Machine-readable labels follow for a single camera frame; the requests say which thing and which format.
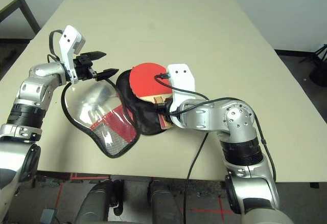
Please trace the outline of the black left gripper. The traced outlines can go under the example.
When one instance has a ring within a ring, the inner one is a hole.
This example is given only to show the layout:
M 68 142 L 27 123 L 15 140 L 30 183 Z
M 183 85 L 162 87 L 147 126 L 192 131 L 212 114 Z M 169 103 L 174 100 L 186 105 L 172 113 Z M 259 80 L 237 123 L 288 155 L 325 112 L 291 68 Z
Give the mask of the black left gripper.
M 97 73 L 92 69 L 92 62 L 106 56 L 106 53 L 101 51 L 92 51 L 77 56 L 73 62 L 78 80 L 96 79 L 97 81 L 106 80 L 114 76 L 119 69 L 106 69 Z

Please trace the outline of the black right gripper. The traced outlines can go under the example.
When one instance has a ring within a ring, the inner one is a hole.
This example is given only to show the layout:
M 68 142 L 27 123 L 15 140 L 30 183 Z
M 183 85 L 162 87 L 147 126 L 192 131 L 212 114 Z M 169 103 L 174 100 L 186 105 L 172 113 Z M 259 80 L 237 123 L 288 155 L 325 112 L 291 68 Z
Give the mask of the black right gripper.
M 160 114 L 163 115 L 164 120 L 167 122 L 171 122 L 171 117 L 170 117 L 170 108 L 172 105 L 172 100 L 169 100 L 168 102 L 164 102 L 162 97 L 154 97 L 154 103 L 156 105 L 159 105 L 159 111 Z

